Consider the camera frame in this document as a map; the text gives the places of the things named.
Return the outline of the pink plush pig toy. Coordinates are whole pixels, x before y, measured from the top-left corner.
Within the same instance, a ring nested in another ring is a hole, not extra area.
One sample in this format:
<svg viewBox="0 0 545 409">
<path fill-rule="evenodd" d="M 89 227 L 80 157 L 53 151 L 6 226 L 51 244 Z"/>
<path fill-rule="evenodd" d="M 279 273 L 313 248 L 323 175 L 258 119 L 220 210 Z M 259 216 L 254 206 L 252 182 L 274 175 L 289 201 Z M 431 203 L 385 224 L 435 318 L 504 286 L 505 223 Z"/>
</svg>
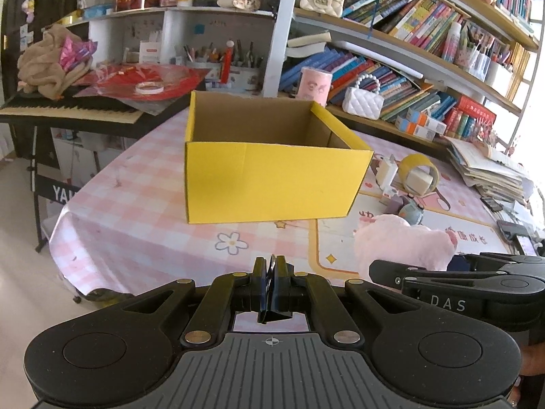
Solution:
<svg viewBox="0 0 545 409">
<path fill-rule="evenodd" d="M 377 259 L 445 271 L 457 250 L 452 232 L 431 230 L 405 219 L 383 214 L 361 224 L 354 235 L 358 274 L 370 280 L 370 265 Z"/>
</svg>

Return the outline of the grey blue small toy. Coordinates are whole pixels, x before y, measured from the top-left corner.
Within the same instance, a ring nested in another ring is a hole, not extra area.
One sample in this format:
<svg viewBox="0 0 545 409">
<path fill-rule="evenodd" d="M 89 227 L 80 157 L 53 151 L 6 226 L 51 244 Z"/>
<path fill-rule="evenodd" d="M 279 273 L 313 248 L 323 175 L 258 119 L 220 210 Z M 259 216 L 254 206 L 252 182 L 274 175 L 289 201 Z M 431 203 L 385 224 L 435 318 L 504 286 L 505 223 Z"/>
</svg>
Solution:
<svg viewBox="0 0 545 409">
<path fill-rule="evenodd" d="M 389 200 L 385 213 L 399 216 L 410 225 L 419 225 L 423 220 L 424 207 L 412 194 L 394 195 Z"/>
</svg>

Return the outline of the yellow packing tape roll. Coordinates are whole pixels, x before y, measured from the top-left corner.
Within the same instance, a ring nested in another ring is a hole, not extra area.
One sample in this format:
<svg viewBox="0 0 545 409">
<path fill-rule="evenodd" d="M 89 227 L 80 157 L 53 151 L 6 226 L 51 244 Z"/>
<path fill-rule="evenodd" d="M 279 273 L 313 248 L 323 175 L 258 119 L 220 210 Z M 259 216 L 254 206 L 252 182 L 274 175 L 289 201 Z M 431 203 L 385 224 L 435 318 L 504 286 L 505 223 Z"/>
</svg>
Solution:
<svg viewBox="0 0 545 409">
<path fill-rule="evenodd" d="M 437 167 L 421 153 L 409 154 L 400 160 L 398 173 L 406 192 L 420 197 L 431 193 L 440 180 Z"/>
</svg>

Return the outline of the black smartphone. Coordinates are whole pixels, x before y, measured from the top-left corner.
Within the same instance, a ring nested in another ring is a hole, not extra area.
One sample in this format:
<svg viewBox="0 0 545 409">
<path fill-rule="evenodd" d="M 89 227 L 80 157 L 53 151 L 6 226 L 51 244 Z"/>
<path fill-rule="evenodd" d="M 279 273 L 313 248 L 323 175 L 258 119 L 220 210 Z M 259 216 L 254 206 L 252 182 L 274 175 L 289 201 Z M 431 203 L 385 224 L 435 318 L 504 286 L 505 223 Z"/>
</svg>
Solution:
<svg viewBox="0 0 545 409">
<path fill-rule="evenodd" d="M 503 210 L 502 204 L 491 197 L 481 197 L 481 202 L 492 212 L 500 212 Z"/>
</svg>

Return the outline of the stack of papers and notebooks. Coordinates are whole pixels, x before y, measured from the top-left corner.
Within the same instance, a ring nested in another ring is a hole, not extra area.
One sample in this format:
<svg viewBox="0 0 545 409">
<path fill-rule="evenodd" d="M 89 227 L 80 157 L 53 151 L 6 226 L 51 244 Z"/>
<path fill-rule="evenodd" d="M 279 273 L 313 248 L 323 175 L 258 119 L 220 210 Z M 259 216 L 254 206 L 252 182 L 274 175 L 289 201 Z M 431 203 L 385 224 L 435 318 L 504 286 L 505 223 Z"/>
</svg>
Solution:
<svg viewBox="0 0 545 409">
<path fill-rule="evenodd" d="M 475 144 L 456 138 L 446 138 L 446 148 L 453 167 L 469 187 L 482 197 L 525 204 L 533 185 L 518 170 L 488 158 Z"/>
</svg>

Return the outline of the yellow cardboard box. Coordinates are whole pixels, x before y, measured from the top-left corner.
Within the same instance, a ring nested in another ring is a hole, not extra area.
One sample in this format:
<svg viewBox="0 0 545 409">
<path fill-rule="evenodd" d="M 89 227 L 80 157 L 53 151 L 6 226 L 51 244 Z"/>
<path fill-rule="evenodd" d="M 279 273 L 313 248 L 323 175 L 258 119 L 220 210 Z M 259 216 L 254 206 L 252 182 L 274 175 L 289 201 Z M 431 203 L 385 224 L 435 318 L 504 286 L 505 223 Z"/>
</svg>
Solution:
<svg viewBox="0 0 545 409">
<path fill-rule="evenodd" d="M 195 91 L 185 140 L 188 222 L 345 217 L 372 156 L 313 101 Z"/>
</svg>

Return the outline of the pink printed table mat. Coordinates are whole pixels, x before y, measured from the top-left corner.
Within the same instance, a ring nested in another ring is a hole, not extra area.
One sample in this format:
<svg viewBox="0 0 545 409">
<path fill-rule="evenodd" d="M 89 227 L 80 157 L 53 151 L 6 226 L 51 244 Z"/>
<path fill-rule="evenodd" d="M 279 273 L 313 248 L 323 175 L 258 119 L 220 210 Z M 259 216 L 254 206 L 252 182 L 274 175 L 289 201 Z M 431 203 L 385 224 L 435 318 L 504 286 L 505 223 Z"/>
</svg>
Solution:
<svg viewBox="0 0 545 409">
<path fill-rule="evenodd" d="M 375 170 L 424 157 L 350 130 L 319 104 L 194 92 L 188 109 L 101 170 L 63 208 L 49 243 L 81 293 L 210 284 L 283 256 L 342 284 L 385 255 L 432 270 L 457 252 L 504 252 L 479 195 L 449 164 L 421 225 L 386 214 Z"/>
</svg>

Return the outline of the white rectangular charger block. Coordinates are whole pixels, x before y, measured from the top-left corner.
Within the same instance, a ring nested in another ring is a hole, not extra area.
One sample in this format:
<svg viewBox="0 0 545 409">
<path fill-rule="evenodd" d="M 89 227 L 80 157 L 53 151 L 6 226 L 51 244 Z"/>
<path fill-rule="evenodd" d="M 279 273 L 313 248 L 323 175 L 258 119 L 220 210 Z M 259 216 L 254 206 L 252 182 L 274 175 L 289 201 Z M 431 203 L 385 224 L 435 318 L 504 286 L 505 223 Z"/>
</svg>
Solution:
<svg viewBox="0 0 545 409">
<path fill-rule="evenodd" d="M 398 165 L 393 156 L 380 160 L 376 173 L 376 181 L 381 190 L 385 190 L 392 185 L 397 171 Z"/>
</svg>

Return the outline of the red dictionary book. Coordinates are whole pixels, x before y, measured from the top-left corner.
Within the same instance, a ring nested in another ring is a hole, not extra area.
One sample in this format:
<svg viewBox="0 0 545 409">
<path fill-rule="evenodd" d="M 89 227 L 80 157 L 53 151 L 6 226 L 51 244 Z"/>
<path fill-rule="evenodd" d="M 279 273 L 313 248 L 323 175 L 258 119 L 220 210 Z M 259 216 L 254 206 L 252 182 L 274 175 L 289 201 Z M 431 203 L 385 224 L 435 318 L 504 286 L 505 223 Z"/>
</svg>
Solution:
<svg viewBox="0 0 545 409">
<path fill-rule="evenodd" d="M 462 95 L 459 98 L 455 107 L 462 113 L 475 118 L 480 123 L 490 126 L 493 126 L 495 123 L 495 113 L 466 95 Z"/>
</svg>

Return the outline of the orange white box upper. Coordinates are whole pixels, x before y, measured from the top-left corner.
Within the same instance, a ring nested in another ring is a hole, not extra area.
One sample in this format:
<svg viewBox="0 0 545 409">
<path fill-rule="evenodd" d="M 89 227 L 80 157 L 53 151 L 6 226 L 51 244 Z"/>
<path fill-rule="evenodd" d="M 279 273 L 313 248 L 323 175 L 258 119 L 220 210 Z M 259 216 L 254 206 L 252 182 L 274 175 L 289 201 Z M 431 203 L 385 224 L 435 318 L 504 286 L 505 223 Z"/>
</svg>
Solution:
<svg viewBox="0 0 545 409">
<path fill-rule="evenodd" d="M 409 109 L 405 115 L 405 118 L 407 121 L 418 126 L 423 126 L 439 135 L 444 135 L 446 132 L 446 125 L 443 122 L 428 116 L 426 113 Z"/>
</svg>

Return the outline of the orange white box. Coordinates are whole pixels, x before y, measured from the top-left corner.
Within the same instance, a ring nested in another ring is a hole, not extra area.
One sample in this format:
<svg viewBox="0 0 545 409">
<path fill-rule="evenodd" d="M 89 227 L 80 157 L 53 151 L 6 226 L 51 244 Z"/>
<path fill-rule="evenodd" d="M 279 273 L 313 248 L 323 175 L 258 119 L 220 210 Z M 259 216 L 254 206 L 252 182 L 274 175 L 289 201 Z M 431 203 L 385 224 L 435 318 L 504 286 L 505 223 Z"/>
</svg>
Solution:
<svg viewBox="0 0 545 409">
<path fill-rule="evenodd" d="M 395 127 L 413 137 L 421 138 L 425 141 L 433 141 L 437 133 L 425 126 L 419 126 L 416 123 L 408 121 L 406 118 L 397 117 L 394 123 Z"/>
<path fill-rule="evenodd" d="M 423 126 L 439 135 L 444 135 L 446 132 L 446 125 L 443 122 L 428 116 L 426 113 L 409 109 L 405 115 L 405 118 L 407 121 L 418 126 Z"/>
</svg>

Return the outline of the orange white box lower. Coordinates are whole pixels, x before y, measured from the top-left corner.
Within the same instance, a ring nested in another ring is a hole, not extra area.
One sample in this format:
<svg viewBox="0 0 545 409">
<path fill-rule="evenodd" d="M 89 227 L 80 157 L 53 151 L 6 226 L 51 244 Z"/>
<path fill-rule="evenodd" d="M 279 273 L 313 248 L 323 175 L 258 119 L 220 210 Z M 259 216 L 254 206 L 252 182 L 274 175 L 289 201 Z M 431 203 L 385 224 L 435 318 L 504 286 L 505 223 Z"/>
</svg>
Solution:
<svg viewBox="0 0 545 409">
<path fill-rule="evenodd" d="M 416 123 L 408 121 L 406 118 L 397 117 L 394 123 L 395 127 L 413 137 L 421 138 L 425 141 L 433 141 L 437 133 L 425 126 L 419 126 Z"/>
</svg>

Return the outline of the white quilted pearl handbag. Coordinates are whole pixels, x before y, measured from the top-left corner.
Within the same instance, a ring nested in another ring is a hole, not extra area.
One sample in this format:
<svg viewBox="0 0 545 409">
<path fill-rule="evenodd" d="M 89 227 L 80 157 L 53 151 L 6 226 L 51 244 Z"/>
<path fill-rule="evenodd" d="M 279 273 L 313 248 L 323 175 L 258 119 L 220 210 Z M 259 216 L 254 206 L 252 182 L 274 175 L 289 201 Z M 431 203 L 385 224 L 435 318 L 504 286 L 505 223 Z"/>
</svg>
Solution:
<svg viewBox="0 0 545 409">
<path fill-rule="evenodd" d="M 367 91 L 361 88 L 361 83 L 371 80 L 375 83 L 375 89 Z M 362 74 L 358 77 L 353 87 L 345 92 L 342 109 L 345 113 L 370 120 L 377 120 L 383 109 L 384 99 L 380 95 L 380 81 L 371 74 Z"/>
</svg>

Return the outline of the pink cylindrical cup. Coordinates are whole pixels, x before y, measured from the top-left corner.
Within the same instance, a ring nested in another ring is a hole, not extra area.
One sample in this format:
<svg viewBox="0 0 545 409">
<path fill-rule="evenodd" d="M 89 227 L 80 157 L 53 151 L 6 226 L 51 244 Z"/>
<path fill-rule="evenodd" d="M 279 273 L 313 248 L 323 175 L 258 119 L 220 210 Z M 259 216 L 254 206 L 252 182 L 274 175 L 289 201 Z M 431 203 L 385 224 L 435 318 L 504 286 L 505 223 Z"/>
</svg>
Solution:
<svg viewBox="0 0 545 409">
<path fill-rule="evenodd" d="M 313 101 L 326 107 L 331 87 L 331 72 L 304 66 L 301 69 L 296 98 L 297 100 Z"/>
</svg>

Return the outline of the white tape roll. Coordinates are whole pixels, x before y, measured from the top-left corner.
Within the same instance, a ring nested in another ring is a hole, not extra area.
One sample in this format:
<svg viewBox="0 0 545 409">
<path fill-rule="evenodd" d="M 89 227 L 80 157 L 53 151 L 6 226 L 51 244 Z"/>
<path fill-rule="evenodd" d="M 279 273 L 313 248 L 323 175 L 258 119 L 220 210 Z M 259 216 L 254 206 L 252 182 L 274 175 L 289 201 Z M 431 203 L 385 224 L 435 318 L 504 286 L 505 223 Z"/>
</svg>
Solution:
<svg viewBox="0 0 545 409">
<path fill-rule="evenodd" d="M 165 90 L 165 85 L 160 81 L 143 81 L 135 86 L 135 92 L 139 95 L 158 95 Z"/>
</svg>

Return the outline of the row of lower shelf books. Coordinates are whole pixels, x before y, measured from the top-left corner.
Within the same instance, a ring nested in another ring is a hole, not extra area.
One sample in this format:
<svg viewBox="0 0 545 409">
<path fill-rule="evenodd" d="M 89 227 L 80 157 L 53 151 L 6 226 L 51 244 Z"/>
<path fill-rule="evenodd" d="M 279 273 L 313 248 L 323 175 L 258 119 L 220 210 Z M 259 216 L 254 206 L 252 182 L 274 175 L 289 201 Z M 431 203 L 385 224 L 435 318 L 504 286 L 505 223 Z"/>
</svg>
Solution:
<svg viewBox="0 0 545 409">
<path fill-rule="evenodd" d="M 457 99 L 449 93 L 438 91 L 431 84 L 406 72 L 347 50 L 330 47 L 305 58 L 289 57 L 280 78 L 279 91 L 295 95 L 305 67 L 332 74 L 327 104 L 337 107 L 342 106 L 345 95 L 356 86 L 357 79 L 365 73 L 370 74 L 371 77 L 364 79 L 360 87 L 365 91 L 377 91 L 383 97 L 380 119 L 390 123 L 411 110 L 442 121 L 457 104 Z"/>
</svg>

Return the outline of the row of shelf books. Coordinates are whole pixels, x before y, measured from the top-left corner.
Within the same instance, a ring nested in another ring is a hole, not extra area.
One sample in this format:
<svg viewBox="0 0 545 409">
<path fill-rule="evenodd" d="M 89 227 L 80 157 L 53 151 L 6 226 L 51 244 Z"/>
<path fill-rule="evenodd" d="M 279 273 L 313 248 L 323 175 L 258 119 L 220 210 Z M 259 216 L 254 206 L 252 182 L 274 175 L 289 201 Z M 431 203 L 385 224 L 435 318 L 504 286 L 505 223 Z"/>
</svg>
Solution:
<svg viewBox="0 0 545 409">
<path fill-rule="evenodd" d="M 345 0 L 341 18 L 452 62 L 466 16 L 446 0 Z"/>
<path fill-rule="evenodd" d="M 406 72 L 347 50 L 330 47 L 305 58 L 289 57 L 280 78 L 279 91 L 295 95 L 305 67 L 332 74 L 327 104 L 337 107 L 342 106 L 345 95 L 356 86 L 357 79 L 365 73 L 370 74 L 371 77 L 364 79 L 360 87 L 365 91 L 377 91 L 383 97 L 380 119 L 390 123 L 411 110 L 442 121 L 457 104 L 457 99 L 449 93 L 438 91 L 431 84 Z"/>
</svg>

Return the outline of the orange red figurine bottle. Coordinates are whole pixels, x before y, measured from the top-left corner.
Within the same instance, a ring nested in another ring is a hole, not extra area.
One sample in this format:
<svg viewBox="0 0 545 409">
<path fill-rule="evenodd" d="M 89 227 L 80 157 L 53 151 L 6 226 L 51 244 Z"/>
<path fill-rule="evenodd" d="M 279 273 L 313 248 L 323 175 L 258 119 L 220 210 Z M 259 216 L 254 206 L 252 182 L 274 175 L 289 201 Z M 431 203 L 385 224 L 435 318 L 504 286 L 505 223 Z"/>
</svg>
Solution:
<svg viewBox="0 0 545 409">
<path fill-rule="evenodd" d="M 220 83 L 226 85 L 229 81 L 230 68 L 233 60 L 233 54 L 235 49 L 235 42 L 228 40 L 226 42 L 226 49 L 223 54 L 222 70 L 220 74 Z"/>
</svg>

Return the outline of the black electric piano keyboard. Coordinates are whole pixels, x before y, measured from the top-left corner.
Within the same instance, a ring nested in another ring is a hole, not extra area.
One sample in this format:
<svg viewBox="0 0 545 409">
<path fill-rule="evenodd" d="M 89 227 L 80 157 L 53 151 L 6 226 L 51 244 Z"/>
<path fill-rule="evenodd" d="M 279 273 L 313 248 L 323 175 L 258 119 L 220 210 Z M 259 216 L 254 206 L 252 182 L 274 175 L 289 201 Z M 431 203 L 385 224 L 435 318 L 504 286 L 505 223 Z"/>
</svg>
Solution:
<svg viewBox="0 0 545 409">
<path fill-rule="evenodd" d="M 157 115 L 124 104 L 119 100 L 96 97 L 65 97 L 52 101 L 38 95 L 21 92 L 1 107 L 1 121 L 10 125 L 45 126 L 142 138 L 168 119 L 188 108 L 187 93 L 168 101 Z"/>
</svg>

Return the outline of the white shelf unit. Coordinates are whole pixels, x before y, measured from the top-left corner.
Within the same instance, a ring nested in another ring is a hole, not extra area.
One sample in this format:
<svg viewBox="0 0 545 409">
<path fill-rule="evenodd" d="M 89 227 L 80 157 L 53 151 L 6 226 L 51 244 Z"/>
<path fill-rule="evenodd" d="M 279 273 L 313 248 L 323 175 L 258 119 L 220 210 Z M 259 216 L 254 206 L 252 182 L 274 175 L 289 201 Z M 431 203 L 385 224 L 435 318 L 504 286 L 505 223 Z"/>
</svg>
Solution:
<svg viewBox="0 0 545 409">
<path fill-rule="evenodd" d="M 370 51 L 380 62 L 398 66 L 405 72 L 415 71 L 477 101 L 489 100 L 514 116 L 523 114 L 522 108 L 458 66 L 358 23 L 298 9 L 295 0 L 280 0 L 277 12 L 170 6 L 131 9 L 92 18 L 88 22 L 88 37 L 98 43 L 93 62 L 121 62 L 127 47 L 138 46 L 156 30 L 162 31 L 159 51 L 162 64 L 173 63 L 184 45 L 225 46 L 229 40 L 253 44 L 258 56 L 264 59 L 262 94 L 265 97 L 274 97 L 279 92 L 289 34 L 295 30 L 326 30 L 333 41 L 354 43 Z"/>
</svg>

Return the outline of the beige crumpled cloth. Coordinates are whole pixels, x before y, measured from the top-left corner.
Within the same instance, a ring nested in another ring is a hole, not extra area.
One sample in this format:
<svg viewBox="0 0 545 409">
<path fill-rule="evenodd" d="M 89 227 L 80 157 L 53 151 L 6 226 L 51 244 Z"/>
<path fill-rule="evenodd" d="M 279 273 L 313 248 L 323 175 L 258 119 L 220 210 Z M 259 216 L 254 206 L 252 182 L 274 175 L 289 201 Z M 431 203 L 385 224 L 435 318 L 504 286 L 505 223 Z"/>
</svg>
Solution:
<svg viewBox="0 0 545 409">
<path fill-rule="evenodd" d="M 66 39 L 81 41 L 64 26 L 54 24 L 43 33 L 43 40 L 31 45 L 19 57 L 18 79 L 24 93 L 38 91 L 47 99 L 58 100 L 69 86 L 90 70 L 91 58 L 86 58 L 72 70 L 62 68 L 60 57 Z"/>
</svg>

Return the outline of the row of upper shelf books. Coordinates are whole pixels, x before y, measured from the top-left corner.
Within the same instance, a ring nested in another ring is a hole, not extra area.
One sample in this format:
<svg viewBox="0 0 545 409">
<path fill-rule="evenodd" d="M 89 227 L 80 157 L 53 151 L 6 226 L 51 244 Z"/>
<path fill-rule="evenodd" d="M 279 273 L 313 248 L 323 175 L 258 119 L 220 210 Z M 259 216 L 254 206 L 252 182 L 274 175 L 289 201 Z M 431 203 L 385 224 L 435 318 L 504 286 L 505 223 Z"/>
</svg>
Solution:
<svg viewBox="0 0 545 409">
<path fill-rule="evenodd" d="M 466 16 L 446 0 L 345 0 L 341 18 L 452 62 Z"/>
</svg>

